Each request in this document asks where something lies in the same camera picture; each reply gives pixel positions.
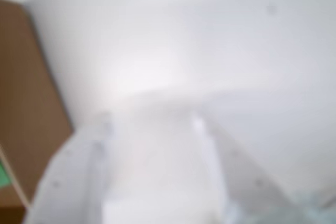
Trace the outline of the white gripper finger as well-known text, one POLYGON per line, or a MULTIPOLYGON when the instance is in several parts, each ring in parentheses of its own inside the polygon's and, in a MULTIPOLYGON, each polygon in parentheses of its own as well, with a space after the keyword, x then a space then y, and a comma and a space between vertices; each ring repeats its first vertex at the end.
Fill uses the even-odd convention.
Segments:
POLYGON ((292 206, 270 175, 218 123, 196 114, 193 128, 215 191, 220 223, 256 223, 292 206))
POLYGON ((111 180, 112 116, 75 130, 51 157, 24 223, 102 223, 111 180))

